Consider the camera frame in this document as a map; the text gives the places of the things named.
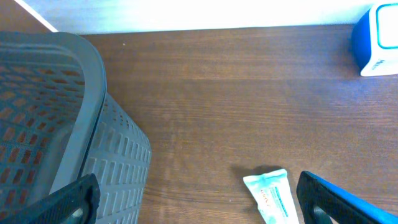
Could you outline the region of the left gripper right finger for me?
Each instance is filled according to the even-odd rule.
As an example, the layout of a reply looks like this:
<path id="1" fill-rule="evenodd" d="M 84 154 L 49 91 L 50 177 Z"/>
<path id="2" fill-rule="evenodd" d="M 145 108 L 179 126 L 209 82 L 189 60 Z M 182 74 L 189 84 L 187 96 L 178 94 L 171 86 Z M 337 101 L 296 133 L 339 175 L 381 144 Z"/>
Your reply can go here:
<path id="1" fill-rule="evenodd" d="M 296 193 L 305 223 L 397 223 L 397 217 L 303 171 Z"/>

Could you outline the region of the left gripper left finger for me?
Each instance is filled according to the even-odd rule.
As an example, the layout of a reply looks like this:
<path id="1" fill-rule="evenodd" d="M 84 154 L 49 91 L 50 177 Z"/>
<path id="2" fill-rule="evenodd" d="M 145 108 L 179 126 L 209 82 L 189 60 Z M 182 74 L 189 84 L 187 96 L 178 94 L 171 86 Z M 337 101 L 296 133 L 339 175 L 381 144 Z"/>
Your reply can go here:
<path id="1" fill-rule="evenodd" d="M 94 174 L 87 174 L 33 203 L 3 224 L 76 223 L 94 224 L 100 202 L 100 187 Z"/>

